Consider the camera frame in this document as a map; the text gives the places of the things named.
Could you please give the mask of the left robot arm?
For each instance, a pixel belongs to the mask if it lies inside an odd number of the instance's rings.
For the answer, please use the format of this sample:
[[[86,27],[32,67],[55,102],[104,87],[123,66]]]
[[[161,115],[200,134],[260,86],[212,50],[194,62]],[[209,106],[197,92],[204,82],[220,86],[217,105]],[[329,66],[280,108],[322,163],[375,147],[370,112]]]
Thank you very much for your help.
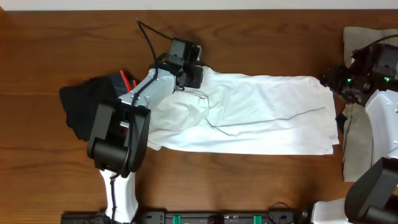
[[[163,63],[116,101],[98,105],[87,155],[104,180],[107,223],[131,223],[138,211],[135,176],[147,150],[151,111],[175,92],[199,89],[202,80],[199,65],[177,68]]]

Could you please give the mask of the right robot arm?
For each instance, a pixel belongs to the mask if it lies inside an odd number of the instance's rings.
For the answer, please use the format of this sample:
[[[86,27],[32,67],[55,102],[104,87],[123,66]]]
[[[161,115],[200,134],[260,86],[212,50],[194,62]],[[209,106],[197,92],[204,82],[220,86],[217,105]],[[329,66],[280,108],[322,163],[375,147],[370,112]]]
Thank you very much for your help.
[[[391,68],[339,65],[321,77],[348,103],[369,116],[373,150],[370,168],[351,186],[345,198],[317,202],[311,223],[397,223],[397,79]]]

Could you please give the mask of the beige folded trousers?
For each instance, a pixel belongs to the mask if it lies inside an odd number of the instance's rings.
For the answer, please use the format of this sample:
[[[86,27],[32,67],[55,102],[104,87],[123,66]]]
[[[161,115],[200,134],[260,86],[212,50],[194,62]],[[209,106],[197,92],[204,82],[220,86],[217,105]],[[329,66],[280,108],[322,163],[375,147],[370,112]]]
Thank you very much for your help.
[[[397,46],[397,30],[374,30],[363,27],[345,27],[343,31],[344,64],[353,62],[355,49],[371,44]],[[346,103],[343,111],[343,178],[347,182],[357,181],[371,166],[373,135],[369,116],[358,104]]]

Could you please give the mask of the white t-shirt with print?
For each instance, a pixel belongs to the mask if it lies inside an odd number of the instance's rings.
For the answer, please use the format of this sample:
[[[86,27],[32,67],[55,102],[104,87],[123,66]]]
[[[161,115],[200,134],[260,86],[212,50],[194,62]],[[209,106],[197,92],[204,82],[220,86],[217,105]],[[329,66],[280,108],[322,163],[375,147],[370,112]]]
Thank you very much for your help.
[[[249,76],[209,67],[152,110],[148,145],[187,152],[328,155],[339,143],[332,92],[311,76]]]

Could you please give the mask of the black shorts red grey waistband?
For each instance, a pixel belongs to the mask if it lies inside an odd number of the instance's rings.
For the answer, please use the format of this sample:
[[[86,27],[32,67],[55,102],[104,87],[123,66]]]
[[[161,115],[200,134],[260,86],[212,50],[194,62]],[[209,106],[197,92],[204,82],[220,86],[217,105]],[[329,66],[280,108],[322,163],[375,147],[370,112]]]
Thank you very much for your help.
[[[113,101],[139,84],[129,71],[94,77],[82,83],[59,89],[60,101],[66,112],[66,123],[77,138],[89,141],[98,105]]]

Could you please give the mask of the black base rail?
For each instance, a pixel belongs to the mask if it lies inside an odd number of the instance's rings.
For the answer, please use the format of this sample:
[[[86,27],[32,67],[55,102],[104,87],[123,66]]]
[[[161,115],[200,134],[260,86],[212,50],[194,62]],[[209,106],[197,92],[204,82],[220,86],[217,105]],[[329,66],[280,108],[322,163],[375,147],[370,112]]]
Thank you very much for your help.
[[[132,200],[110,201],[103,213],[72,213],[61,215],[61,224],[299,224],[310,223],[310,207],[297,210],[277,202],[268,210],[254,212],[168,212],[147,210],[140,212],[138,202]]]

